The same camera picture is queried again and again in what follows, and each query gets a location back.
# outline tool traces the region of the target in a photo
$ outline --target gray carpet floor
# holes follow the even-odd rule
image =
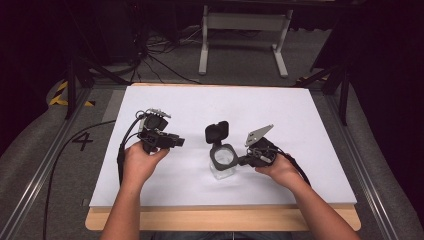
[[[154,55],[181,75],[200,81],[202,84],[249,85],[249,86],[289,86],[296,79],[311,75],[309,68],[329,32],[290,31],[283,47],[283,58],[289,77],[282,79],[277,71],[270,44],[278,36],[260,33],[247,38],[233,32],[217,32],[210,39],[208,72],[197,74],[200,57],[200,44],[175,49],[167,54]],[[165,83],[187,83],[172,72],[150,59],[146,60]],[[120,66],[111,66],[111,70]],[[160,82],[146,64],[138,68],[134,82]],[[130,80],[131,73],[122,76]],[[97,79],[88,100],[96,101],[94,107],[83,107],[72,123],[69,138],[79,130],[114,119],[119,110],[124,90],[107,79]],[[375,215],[370,208],[357,173],[353,168],[352,156],[338,130],[338,119],[331,114],[327,96],[319,91],[321,83],[310,86],[311,94],[320,113],[324,126],[334,145],[340,162],[358,199],[358,211],[362,228],[362,239],[385,239]],[[52,86],[46,96],[50,101],[57,86]],[[338,97],[336,93],[330,98]],[[49,110],[32,122],[0,159],[0,227],[6,225],[9,216],[23,195],[45,153],[54,141],[56,133],[64,122],[65,106],[50,106]],[[366,116],[350,89],[347,130],[351,133],[381,201],[390,217],[397,239],[424,239],[424,233],[416,213],[402,189],[397,184],[367,124]],[[50,197],[47,224],[47,239],[96,239],[99,232],[89,231],[84,222],[88,212],[87,200],[91,198],[102,165],[113,124],[87,130],[92,143],[81,151],[80,143],[71,142],[59,158],[55,171]],[[22,224],[18,226],[15,239],[42,239],[42,222],[46,202],[47,184],[40,189],[33,205]],[[141,238],[148,239],[150,232],[142,232]],[[295,239],[313,239],[308,232],[294,233]]]

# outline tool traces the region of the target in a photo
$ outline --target desk leg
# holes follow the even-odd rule
[[[208,6],[203,7],[202,51],[200,53],[199,74],[205,75],[208,64]]]
[[[287,73],[286,65],[284,64],[283,56],[281,55],[281,49],[283,48],[284,39],[286,38],[286,35],[287,35],[292,14],[293,14],[293,10],[287,11],[286,19],[284,20],[282,29],[281,29],[280,40],[278,41],[278,44],[272,45],[275,61],[277,62],[278,70],[280,71],[280,76],[283,78],[287,78],[288,73]]]

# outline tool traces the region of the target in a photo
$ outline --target dark background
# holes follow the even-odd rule
[[[47,110],[46,95],[65,74],[69,43],[100,64],[133,57],[132,37],[116,39],[129,42],[120,44],[122,49],[99,37],[108,24],[93,17],[102,10],[93,7],[95,1],[52,2],[0,2],[0,154]],[[326,18],[323,11],[296,11],[291,27],[334,29],[316,67],[328,67],[354,53],[349,61],[351,83],[388,164],[424,223],[424,188],[419,186],[424,167],[424,9],[420,1],[371,2],[368,5],[375,4],[377,10],[344,13],[340,18]],[[141,31],[156,28],[171,40],[178,37],[177,30],[193,21],[198,24],[202,15],[199,6],[157,11],[151,6],[147,12],[155,13],[155,25],[143,25]],[[117,22],[124,24],[120,31],[134,34],[124,12],[115,12]],[[187,18],[187,13],[196,14]],[[111,26],[107,31],[115,30]]]

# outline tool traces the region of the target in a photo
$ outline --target yellow and black hazard tape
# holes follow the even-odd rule
[[[61,100],[60,97],[62,96],[63,91],[65,91],[65,88],[68,86],[68,81],[63,80],[63,82],[59,85],[57,88],[56,93],[54,94],[52,100],[50,100],[49,105],[63,105],[68,106],[67,100]],[[96,101],[87,101],[85,102],[84,106],[86,107],[94,107],[96,105]]]

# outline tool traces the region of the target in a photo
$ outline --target white metal stand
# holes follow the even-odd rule
[[[279,31],[280,39],[272,45],[275,60],[280,76],[288,76],[287,68],[281,55],[284,39],[290,24],[293,11],[287,11],[286,15],[263,15],[263,14],[234,14],[234,13],[209,13],[208,6],[203,8],[203,42],[200,53],[199,74],[205,75],[208,63],[208,29],[238,29]]]

